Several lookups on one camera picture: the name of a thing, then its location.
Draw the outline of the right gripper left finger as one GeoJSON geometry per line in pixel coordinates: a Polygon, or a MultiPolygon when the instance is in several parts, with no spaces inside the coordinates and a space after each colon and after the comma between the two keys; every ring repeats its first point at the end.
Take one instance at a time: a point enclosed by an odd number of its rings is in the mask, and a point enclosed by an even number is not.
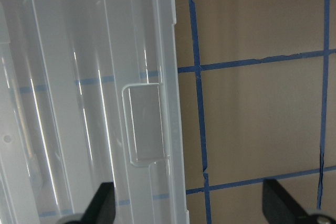
{"type": "Polygon", "coordinates": [[[116,218],[114,183],[101,183],[88,208],[76,223],[113,224],[116,218]]]}

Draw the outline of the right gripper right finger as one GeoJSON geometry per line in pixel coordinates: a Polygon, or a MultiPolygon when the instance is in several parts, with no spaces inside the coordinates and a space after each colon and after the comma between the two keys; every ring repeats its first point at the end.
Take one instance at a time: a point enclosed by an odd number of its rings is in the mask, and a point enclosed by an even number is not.
{"type": "Polygon", "coordinates": [[[275,179],[265,179],[262,211],[270,224],[318,223],[318,215],[309,215],[275,179]]]}

